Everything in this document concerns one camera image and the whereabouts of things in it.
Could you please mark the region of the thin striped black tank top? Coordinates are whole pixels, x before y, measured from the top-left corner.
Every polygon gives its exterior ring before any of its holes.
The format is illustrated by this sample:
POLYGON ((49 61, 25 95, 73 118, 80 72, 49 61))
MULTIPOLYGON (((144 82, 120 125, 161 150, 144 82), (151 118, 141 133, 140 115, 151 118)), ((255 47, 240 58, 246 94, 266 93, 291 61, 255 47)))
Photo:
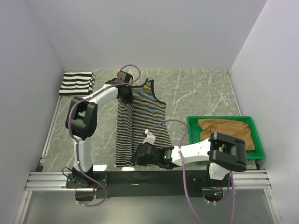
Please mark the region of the thin striped black tank top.
POLYGON ((145 130, 165 120, 166 103, 157 99, 154 80, 132 87, 133 103, 118 100, 115 166, 132 166, 131 158, 145 139, 145 130))

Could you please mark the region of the wide striped black white tank top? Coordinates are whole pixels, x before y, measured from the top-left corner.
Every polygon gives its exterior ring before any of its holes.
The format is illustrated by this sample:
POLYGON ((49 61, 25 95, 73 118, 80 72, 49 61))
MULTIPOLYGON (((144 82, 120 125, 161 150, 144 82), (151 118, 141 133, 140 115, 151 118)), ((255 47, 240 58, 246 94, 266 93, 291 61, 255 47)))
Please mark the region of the wide striped black white tank top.
POLYGON ((86 96, 93 93, 95 74, 93 72, 64 73, 59 96, 86 96))

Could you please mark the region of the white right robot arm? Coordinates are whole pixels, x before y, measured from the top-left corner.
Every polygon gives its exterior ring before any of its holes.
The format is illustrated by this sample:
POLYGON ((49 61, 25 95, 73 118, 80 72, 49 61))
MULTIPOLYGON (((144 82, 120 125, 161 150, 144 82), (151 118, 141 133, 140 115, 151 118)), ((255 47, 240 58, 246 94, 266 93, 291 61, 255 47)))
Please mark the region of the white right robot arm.
POLYGON ((216 186, 230 171, 244 172, 246 165, 246 144, 239 138, 222 133, 211 133, 204 141, 174 147, 156 147, 155 136, 145 130, 145 140, 139 144, 131 162, 138 166, 157 165, 163 169, 182 167, 185 164, 210 161, 205 181, 216 186))

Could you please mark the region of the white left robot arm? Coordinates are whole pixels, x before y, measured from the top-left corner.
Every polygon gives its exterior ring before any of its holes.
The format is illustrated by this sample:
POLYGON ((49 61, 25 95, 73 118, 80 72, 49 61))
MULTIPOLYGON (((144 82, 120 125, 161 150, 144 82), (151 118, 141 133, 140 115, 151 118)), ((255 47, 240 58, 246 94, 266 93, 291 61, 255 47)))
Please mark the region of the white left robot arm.
POLYGON ((84 188, 95 181, 92 175, 91 137, 97 128, 98 109, 114 99, 132 104, 132 83, 131 74, 119 71, 115 78, 105 82, 96 92, 83 98, 74 97, 71 101, 65 122, 73 141, 75 155, 71 172, 78 184, 84 188))

